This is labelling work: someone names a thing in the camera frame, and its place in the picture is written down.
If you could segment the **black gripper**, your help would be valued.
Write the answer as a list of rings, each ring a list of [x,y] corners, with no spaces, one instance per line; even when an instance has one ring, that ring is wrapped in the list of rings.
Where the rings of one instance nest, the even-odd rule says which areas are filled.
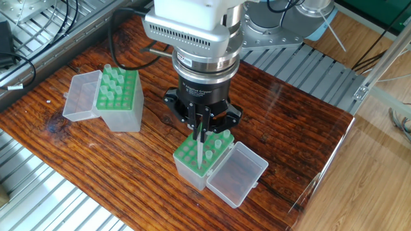
[[[204,118],[207,132],[221,133],[240,123],[243,109],[230,106],[230,84],[230,80],[201,84],[179,76],[178,87],[168,89],[163,101],[180,122],[193,130],[192,139],[195,141],[199,137],[199,119],[206,114],[205,107],[209,108],[209,116]]]

